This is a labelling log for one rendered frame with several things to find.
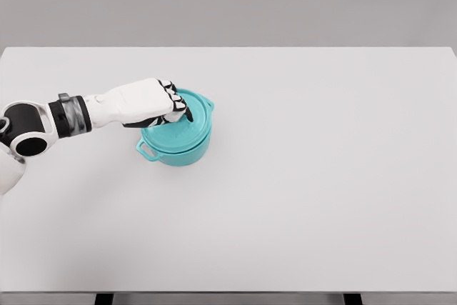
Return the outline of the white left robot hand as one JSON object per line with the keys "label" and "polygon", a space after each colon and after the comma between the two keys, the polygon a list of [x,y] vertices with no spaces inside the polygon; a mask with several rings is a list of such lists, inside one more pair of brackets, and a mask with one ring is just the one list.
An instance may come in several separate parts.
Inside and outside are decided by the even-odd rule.
{"label": "white left robot hand", "polygon": [[193,114],[175,84],[160,79],[144,79],[118,86],[104,95],[110,118],[128,128],[146,128],[192,122]]}

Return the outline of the teal pot lid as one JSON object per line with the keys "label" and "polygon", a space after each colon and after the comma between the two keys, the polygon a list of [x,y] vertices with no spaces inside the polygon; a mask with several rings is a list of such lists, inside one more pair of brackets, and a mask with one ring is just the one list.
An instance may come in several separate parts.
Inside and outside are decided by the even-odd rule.
{"label": "teal pot lid", "polygon": [[177,122],[141,129],[138,149],[146,145],[152,151],[177,154],[194,148],[209,134],[214,103],[188,89],[177,89],[177,94],[186,102],[193,121],[183,115]]}

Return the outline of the teal pot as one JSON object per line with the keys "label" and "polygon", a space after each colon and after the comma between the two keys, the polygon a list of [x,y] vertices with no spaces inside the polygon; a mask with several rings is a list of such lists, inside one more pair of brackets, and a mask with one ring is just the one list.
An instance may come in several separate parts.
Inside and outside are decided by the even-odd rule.
{"label": "teal pot", "polygon": [[142,145],[141,149],[138,149],[136,145],[136,150],[147,160],[154,162],[160,161],[163,164],[168,164],[170,166],[185,166],[192,164],[198,161],[206,152],[207,148],[209,147],[211,138],[211,131],[209,134],[204,138],[204,140],[195,146],[194,148],[184,151],[177,154],[168,154],[159,151],[152,151],[146,145]]}

